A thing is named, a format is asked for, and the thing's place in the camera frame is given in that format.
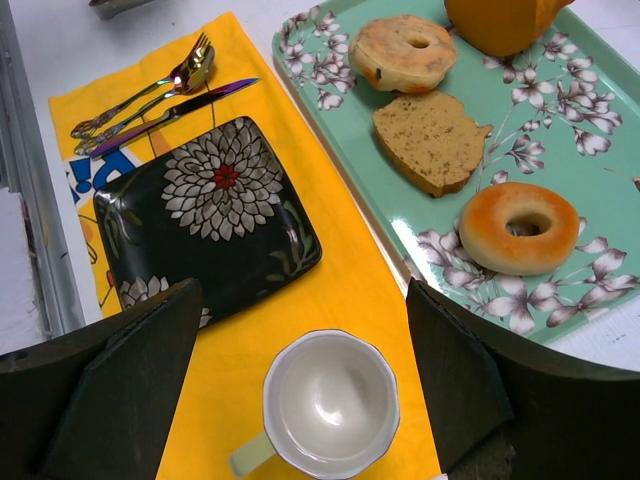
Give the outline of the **brown bread slice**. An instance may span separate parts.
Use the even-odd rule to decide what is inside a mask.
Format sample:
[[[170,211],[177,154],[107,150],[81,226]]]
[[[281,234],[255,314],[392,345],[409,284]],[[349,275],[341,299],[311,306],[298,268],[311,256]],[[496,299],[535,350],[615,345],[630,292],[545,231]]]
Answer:
[[[467,184],[493,130],[467,116],[461,101],[437,90],[397,96],[373,113],[373,128],[392,165],[434,198]]]

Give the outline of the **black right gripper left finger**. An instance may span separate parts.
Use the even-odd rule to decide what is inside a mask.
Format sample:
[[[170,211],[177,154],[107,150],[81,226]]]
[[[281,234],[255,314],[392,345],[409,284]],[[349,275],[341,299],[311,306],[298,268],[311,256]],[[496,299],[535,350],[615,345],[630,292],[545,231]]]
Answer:
[[[155,478],[201,307],[201,287],[189,279],[2,355],[2,478]]]

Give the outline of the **speckled raisin bagel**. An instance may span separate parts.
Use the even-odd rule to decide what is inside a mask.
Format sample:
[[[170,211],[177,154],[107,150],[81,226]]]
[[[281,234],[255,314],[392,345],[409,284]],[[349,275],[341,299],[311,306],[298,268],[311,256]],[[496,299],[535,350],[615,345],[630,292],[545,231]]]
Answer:
[[[435,89],[457,57],[444,27],[410,14],[368,22],[355,34],[348,50],[351,69],[372,87],[410,94]]]

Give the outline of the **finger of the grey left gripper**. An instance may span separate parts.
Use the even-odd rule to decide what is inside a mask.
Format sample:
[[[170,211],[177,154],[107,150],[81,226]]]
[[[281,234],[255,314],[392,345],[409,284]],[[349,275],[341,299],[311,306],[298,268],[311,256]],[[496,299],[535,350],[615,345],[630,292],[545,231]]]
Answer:
[[[150,0],[90,0],[89,7],[100,20],[111,20],[121,13],[149,2]]]

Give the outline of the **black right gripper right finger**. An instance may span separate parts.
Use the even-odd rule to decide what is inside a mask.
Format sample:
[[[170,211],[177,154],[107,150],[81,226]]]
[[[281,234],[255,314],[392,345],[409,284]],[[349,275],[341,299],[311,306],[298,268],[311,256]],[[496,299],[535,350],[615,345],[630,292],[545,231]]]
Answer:
[[[635,479],[639,376],[484,320],[420,280],[409,330],[451,479]]]

